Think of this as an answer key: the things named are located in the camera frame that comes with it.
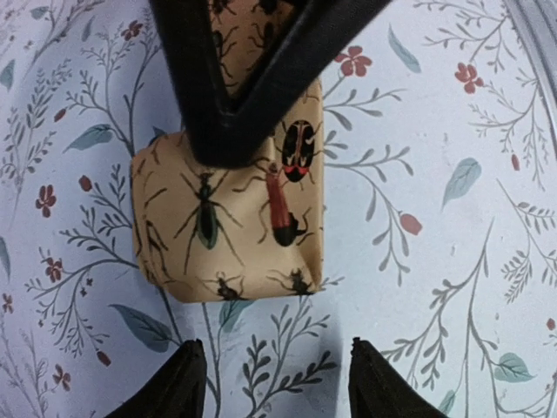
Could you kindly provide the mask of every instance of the black plastic part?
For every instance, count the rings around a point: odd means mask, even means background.
[[[151,379],[106,418],[203,418],[207,363],[201,341],[186,341]]]
[[[359,338],[353,341],[348,393],[352,418],[446,418]]]
[[[290,0],[295,16],[231,98],[207,0],[150,0],[194,157],[249,165],[280,119],[391,0]]]

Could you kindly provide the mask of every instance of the red flower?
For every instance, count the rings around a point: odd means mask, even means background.
[[[106,355],[106,353],[104,351],[100,351],[100,350],[97,351],[97,358],[106,367],[108,367],[112,363],[111,358],[108,355]]]
[[[87,176],[81,176],[81,178],[79,179],[79,185],[82,189],[84,189],[84,192],[88,192],[90,189],[93,188],[91,180]]]
[[[12,306],[12,303],[14,301],[14,299],[11,297],[10,294],[6,294],[4,293],[2,295],[2,299],[4,304],[2,305],[2,309],[5,313],[10,313],[13,314],[14,313],[14,307]]]
[[[402,226],[402,229],[407,233],[411,233],[412,235],[418,235],[422,228],[420,222],[408,213],[400,217],[400,226]]]
[[[348,55],[338,54],[337,57],[334,58],[337,63],[342,63],[340,70],[346,77],[351,76],[354,72],[356,72],[358,77],[364,77],[367,73],[366,67],[372,64],[372,60],[360,55],[362,51],[361,46],[351,46],[348,48]]]
[[[520,171],[520,161],[516,154],[513,154],[511,157],[511,163],[513,164],[513,169],[517,172]]]
[[[56,115],[54,115],[54,122],[57,122],[58,120],[60,120],[61,118],[64,117],[64,115],[66,114],[66,110],[65,109],[61,109],[57,112]]]
[[[143,28],[143,24],[139,24],[137,20],[134,20],[133,22],[130,23],[130,25],[128,26],[128,29],[122,30],[122,33],[120,35],[126,41],[129,41],[133,37],[136,37],[137,35],[139,35],[139,32],[141,31],[141,28]]]
[[[38,199],[35,201],[37,209],[43,210],[45,218],[50,217],[50,208],[56,204],[56,196],[54,196],[54,187],[52,185],[43,185],[38,193]]]
[[[71,381],[70,374],[65,373],[62,369],[62,366],[60,366],[59,364],[57,364],[55,368],[57,373],[52,375],[52,379],[54,379],[54,383],[56,383],[57,385],[62,384],[62,388],[64,388],[66,392],[69,392],[70,381]]]
[[[46,259],[46,264],[48,267],[46,267],[45,273],[50,276],[50,281],[52,283],[60,281],[62,279],[62,259],[54,261],[52,257],[49,257]]]
[[[464,83],[464,91],[468,94],[476,92],[476,85],[478,87],[484,86],[484,80],[478,77],[476,67],[471,64],[465,65],[464,63],[459,63],[459,70],[454,73],[454,76],[457,80]]]

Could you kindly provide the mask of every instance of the tan fabric bag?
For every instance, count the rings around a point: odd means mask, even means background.
[[[233,13],[213,10],[230,93],[289,12],[280,5],[268,16],[258,6],[239,3]],[[316,80],[249,168],[201,166],[187,131],[159,137],[139,152],[131,163],[134,246],[147,280],[183,302],[320,290],[323,131]]]

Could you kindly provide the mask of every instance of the floral tablecloth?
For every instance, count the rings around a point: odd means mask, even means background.
[[[500,0],[394,1],[323,74],[325,291],[184,306],[131,248],[131,156],[180,128],[147,0],[1,0],[0,417],[105,416],[196,338],[205,416],[348,417],[354,336],[451,417],[550,416],[534,74]]]

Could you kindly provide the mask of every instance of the green insect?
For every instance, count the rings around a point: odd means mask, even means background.
[[[198,179],[200,186],[198,189],[194,187],[191,181],[183,174],[180,173],[180,177],[182,180],[190,187],[191,191],[195,196],[199,199],[199,205],[196,207],[192,213],[187,217],[184,224],[178,229],[178,231],[174,234],[174,238],[177,238],[180,233],[184,231],[184,229],[190,224],[191,220],[195,218],[195,226],[191,231],[190,240],[188,242],[188,247],[186,250],[185,255],[185,263],[184,263],[184,274],[187,273],[188,264],[190,261],[191,255],[191,243],[193,239],[197,235],[201,244],[208,249],[211,250],[215,247],[218,242],[218,232],[220,231],[223,236],[225,237],[226,243],[228,244],[229,248],[234,254],[234,257],[238,262],[243,266],[244,262],[239,258],[230,237],[226,233],[225,229],[223,228],[220,220],[218,220],[217,216],[217,208],[219,208],[222,213],[224,213],[234,224],[242,228],[243,226],[232,216],[232,214],[220,203],[211,200],[211,197],[218,188],[223,184],[226,177],[228,176],[228,172],[218,181],[215,186],[211,186],[210,180],[213,176],[212,172],[202,172],[201,174],[197,175],[195,172],[191,171]]]

